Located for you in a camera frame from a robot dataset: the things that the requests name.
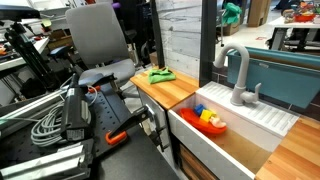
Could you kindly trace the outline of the black orange clamp front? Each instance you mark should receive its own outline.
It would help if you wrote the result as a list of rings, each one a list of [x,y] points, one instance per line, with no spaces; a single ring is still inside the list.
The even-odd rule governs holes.
[[[117,125],[113,130],[105,135],[105,140],[109,145],[116,145],[127,137],[127,130],[138,125],[149,117],[149,110],[146,105],[134,111],[131,116]]]

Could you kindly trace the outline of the white sink basin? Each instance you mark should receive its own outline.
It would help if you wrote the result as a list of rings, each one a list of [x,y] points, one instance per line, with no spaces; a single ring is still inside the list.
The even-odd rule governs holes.
[[[232,89],[210,82],[168,112],[172,134],[221,180],[253,180],[299,115],[264,101],[230,103]],[[199,104],[227,125],[221,134],[204,133],[180,116]]]

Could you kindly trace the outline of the black orange clamp rear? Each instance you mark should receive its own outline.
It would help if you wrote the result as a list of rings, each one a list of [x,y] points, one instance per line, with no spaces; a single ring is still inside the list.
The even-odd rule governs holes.
[[[84,79],[79,80],[78,85],[80,87],[87,87],[87,86],[96,87],[96,86],[100,86],[103,84],[107,84],[109,82],[113,82],[115,80],[116,80],[116,78],[114,77],[113,73],[111,73],[109,75],[103,75],[102,73],[98,73],[93,76],[86,77]]]

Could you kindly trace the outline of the black orange clamp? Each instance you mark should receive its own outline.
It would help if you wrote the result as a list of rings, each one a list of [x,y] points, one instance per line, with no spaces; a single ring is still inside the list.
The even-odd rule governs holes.
[[[134,111],[131,116],[117,125],[113,130],[105,135],[105,140],[109,145],[116,145],[127,137],[127,130],[138,125],[149,117],[149,110],[146,105]]]
[[[116,78],[114,77],[113,73],[111,73],[109,75],[103,75],[102,73],[98,73],[93,76],[86,77],[84,79],[79,80],[78,85],[80,87],[87,87],[87,86],[96,87],[96,86],[100,86],[103,84],[107,84],[109,82],[113,82],[115,80],[116,80]]]

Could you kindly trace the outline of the grey office chair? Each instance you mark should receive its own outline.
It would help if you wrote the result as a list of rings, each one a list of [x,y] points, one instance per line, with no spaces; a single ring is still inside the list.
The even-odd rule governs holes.
[[[135,75],[127,43],[110,3],[89,4],[65,13],[73,43],[87,66],[80,79],[96,74],[111,75],[117,86]]]

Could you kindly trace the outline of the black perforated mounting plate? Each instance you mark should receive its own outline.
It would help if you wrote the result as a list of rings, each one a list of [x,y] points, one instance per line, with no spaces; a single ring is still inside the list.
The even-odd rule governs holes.
[[[109,84],[102,86],[94,105],[89,110],[94,130],[92,155],[100,159],[116,148],[107,143],[105,135],[127,120],[131,113]],[[32,127],[33,125],[29,124],[0,140],[1,168],[46,156],[55,153],[59,148],[72,145],[70,142],[69,144],[38,147],[32,143],[30,138]]]

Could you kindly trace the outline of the pink toy figure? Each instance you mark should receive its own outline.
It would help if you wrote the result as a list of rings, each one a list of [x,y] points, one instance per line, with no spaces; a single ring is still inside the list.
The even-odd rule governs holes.
[[[226,123],[223,122],[219,117],[211,117],[210,122],[216,128],[223,128],[226,126]]]

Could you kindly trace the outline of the yellow toy block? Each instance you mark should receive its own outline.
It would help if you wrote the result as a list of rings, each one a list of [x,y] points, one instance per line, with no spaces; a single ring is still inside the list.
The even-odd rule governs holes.
[[[209,122],[211,117],[215,117],[216,116],[216,112],[215,111],[210,111],[210,110],[206,110],[204,109],[200,115],[200,119],[205,121],[205,122]]]

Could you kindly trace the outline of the green cloth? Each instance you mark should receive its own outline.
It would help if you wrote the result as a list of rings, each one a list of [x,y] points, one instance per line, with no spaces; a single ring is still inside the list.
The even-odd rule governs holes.
[[[150,84],[175,80],[176,75],[168,68],[152,69],[148,74],[148,82]]]

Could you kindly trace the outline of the black power brick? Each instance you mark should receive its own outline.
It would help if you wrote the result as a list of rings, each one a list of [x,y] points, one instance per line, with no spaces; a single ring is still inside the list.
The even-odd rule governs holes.
[[[78,81],[79,76],[73,74],[63,105],[60,135],[69,142],[82,141],[92,136],[91,114],[85,99],[85,89]]]

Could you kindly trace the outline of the black vertical post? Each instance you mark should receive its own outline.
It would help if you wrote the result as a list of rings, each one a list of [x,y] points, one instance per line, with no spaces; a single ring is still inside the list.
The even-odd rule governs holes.
[[[202,0],[199,86],[211,81],[215,58],[217,0]]]

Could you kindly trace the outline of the aluminium extrusion rail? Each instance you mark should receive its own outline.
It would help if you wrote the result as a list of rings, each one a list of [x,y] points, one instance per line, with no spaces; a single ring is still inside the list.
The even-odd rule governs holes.
[[[84,180],[90,176],[93,144],[76,143],[0,170],[1,180]]]

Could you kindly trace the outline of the red bowl with toys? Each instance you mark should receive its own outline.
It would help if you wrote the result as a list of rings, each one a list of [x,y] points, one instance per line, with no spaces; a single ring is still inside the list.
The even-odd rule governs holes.
[[[312,21],[315,16],[315,6],[313,3],[301,2],[294,10],[295,22]]]

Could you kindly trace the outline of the green bag in background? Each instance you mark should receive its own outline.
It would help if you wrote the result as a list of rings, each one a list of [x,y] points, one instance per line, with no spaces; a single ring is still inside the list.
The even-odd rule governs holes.
[[[225,13],[223,15],[223,23],[224,24],[233,24],[237,23],[240,15],[242,13],[242,9],[235,5],[234,3],[228,2],[224,4]]]

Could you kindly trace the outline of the cardboard box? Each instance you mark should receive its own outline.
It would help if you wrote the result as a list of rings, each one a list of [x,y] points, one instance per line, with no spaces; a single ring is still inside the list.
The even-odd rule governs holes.
[[[251,0],[247,25],[259,27],[267,21],[271,0]]]

